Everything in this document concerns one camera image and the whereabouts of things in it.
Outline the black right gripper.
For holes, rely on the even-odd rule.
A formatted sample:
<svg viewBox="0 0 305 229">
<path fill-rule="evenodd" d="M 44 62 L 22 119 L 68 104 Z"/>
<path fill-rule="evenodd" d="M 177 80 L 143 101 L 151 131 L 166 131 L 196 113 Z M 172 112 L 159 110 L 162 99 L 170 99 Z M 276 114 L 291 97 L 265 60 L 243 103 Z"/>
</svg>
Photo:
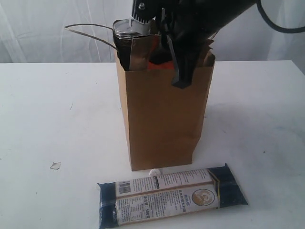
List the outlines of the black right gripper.
<svg viewBox="0 0 305 229">
<path fill-rule="evenodd" d="M 255 4 L 255 0 L 167 0 L 155 17 L 161 40 L 151 53 L 150 62 L 173 60 L 172 86 L 190 86 L 203 48 L 201 43 Z"/>
</svg>

